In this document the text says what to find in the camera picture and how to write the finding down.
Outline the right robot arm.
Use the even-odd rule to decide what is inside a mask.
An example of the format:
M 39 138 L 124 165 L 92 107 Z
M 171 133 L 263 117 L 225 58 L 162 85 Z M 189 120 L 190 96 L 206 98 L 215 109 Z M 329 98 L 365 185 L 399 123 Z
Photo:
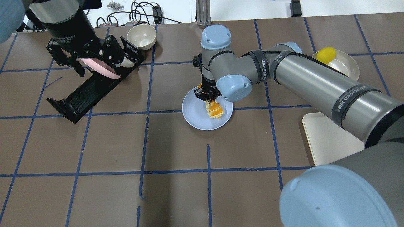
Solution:
M 238 58 L 230 31 L 211 25 L 200 44 L 197 98 L 236 102 L 252 85 L 273 79 L 364 143 L 362 151 L 312 167 L 283 187 L 285 227 L 403 226 L 403 102 L 302 54 L 296 43 Z

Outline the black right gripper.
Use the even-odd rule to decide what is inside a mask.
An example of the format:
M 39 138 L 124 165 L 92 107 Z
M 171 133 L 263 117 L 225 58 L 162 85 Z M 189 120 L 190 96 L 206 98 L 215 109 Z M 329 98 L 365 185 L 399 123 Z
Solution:
M 202 54 L 193 58 L 193 66 L 198 67 L 201 73 L 201 84 L 194 90 L 195 96 L 203 101 L 215 101 L 221 96 L 221 92 L 213 79 L 208 79 L 203 74 Z

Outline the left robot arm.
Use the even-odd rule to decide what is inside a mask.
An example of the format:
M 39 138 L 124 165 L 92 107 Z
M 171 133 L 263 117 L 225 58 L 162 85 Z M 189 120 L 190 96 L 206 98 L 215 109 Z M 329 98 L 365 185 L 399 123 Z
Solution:
M 122 48 L 114 36 L 100 39 L 78 0 L 2 0 L 2 43 L 22 24 L 29 10 L 51 34 L 47 50 L 58 65 L 68 66 L 82 77 L 85 69 L 81 62 L 89 59 L 113 73 L 111 79 L 129 74 L 129 67 L 122 66 L 129 57 L 127 48 Z

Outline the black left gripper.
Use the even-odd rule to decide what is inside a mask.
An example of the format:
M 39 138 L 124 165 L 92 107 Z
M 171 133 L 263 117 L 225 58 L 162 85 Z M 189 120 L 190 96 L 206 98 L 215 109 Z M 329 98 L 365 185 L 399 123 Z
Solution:
M 46 47 L 59 66 L 68 66 L 80 76 L 85 76 L 85 69 L 78 59 L 96 58 L 114 67 L 123 62 L 125 53 L 113 35 L 104 39 L 92 38 L 85 43 L 61 43 L 52 38 Z

